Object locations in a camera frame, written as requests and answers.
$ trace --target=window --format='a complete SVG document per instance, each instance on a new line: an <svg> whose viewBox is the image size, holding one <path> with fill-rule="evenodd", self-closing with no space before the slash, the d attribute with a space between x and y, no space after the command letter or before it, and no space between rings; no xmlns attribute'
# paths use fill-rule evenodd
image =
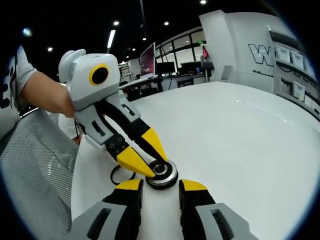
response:
<svg viewBox="0 0 320 240"><path fill-rule="evenodd" d="M191 43L190 43L189 35L183 36L181 38L178 38L177 40L174 40L173 44L175 49L190 45Z"/></svg>
<svg viewBox="0 0 320 240"><path fill-rule="evenodd" d="M195 60L196 61L200 61L201 60L201 56L203 55L202 46L196 46L194 48L194 54L195 54Z"/></svg>
<svg viewBox="0 0 320 240"><path fill-rule="evenodd" d="M204 31L197 31L191 34L192 42L196 44L198 41L205 41L205 33Z"/></svg>
<svg viewBox="0 0 320 240"><path fill-rule="evenodd" d="M163 45L162 48L161 48L163 56L164 56L164 53L168 53L168 52L170 52L172 50L173 50L173 47L172 47L172 43L171 42L167 43L166 45Z"/></svg>
<svg viewBox="0 0 320 240"><path fill-rule="evenodd" d="M155 60L156 60L157 63L162 63L161 57L157 57Z"/></svg>
<svg viewBox="0 0 320 240"><path fill-rule="evenodd" d="M173 53L168 53L166 56L163 56L163 62L174 62L174 70L175 72L178 71L176 61L175 61L175 55Z"/></svg>
<svg viewBox="0 0 320 240"><path fill-rule="evenodd" d="M181 68L181 64L183 63L189 63L189 62L195 61L191 48L177 51L175 55L176 55L176 61L178 63L178 68Z"/></svg>
<svg viewBox="0 0 320 240"><path fill-rule="evenodd" d="M159 56L161 56L160 47L159 47L159 48L157 48L157 49L155 50L154 55L155 55L155 57L159 57Z"/></svg>

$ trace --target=shelf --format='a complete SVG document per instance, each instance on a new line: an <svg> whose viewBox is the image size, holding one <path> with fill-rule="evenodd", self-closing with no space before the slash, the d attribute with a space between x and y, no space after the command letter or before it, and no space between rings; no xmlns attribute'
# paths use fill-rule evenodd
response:
<svg viewBox="0 0 320 240"><path fill-rule="evenodd" d="M271 39L274 42L288 45L288 46L290 46L294 49L297 49L298 51L303 52L303 53L305 52L304 47L297 39L292 38L290 36L287 36L287 35L285 35L281 32L278 32L276 30L269 30L269 33L270 33Z"/></svg>
<svg viewBox="0 0 320 240"><path fill-rule="evenodd" d="M293 97L287 93L284 93L282 91L278 91L276 93L276 95L298 105L301 108L303 108L304 110L306 110L308 113L310 113L312 116L314 116L320 122L320 116L315 112L314 109L307 106L303 101L300 101L300 100L296 99L295 97Z"/></svg>
<svg viewBox="0 0 320 240"><path fill-rule="evenodd" d="M312 80L313 82L317 83L317 80L316 80L316 77L315 76L312 76L310 73L308 73L306 70L294 65L293 63L291 62L288 62L288 61L284 61L284 60L281 60L279 58L276 58L275 59L277 64L280 64L282 66L285 66L285 67L288 67L290 68L291 70L293 71L296 71L302 75L304 75L305 77L308 77L310 80Z"/></svg>

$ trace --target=metal ring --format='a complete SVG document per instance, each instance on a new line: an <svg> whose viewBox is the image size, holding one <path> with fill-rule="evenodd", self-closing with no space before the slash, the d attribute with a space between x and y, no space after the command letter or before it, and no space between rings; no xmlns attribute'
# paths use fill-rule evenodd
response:
<svg viewBox="0 0 320 240"><path fill-rule="evenodd" d="M151 169L154 169L156 166L158 166L157 161L153 161L149 164L149 167ZM150 178L146 177L145 181L154 189L157 190L163 190L163 189L168 189L172 187L178 180L178 170L176 165L171 161L168 160L166 163L163 164L166 166L166 171L162 171L160 174L155 173L155 177Z"/></svg>

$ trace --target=computer monitor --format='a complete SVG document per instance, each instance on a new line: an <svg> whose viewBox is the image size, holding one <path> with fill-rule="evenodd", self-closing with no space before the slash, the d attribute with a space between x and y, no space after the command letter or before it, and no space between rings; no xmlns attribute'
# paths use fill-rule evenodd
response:
<svg viewBox="0 0 320 240"><path fill-rule="evenodd" d="M155 43L152 43L140 57L140 77L149 78L156 75L155 73Z"/></svg>
<svg viewBox="0 0 320 240"><path fill-rule="evenodd" d="M169 62L159 62L156 63L156 74L172 74L176 72L175 63L173 61Z"/></svg>

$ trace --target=black ceiling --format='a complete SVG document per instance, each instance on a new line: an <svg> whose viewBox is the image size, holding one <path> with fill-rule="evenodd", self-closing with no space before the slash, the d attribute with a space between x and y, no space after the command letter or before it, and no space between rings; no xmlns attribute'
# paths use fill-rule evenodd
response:
<svg viewBox="0 0 320 240"><path fill-rule="evenodd" d="M26 6L23 26L32 31L22 45L29 61L39 71L57 80L58 64L68 50L106 53L109 34L116 29L110 53L118 61L138 58L151 42L161 43L177 34L200 26L199 15L216 10L226 13L258 12L272 14L259 0L143 0L149 38L142 25L140 0L89 0L74 5ZM119 20L120 25L113 26Z"/></svg>

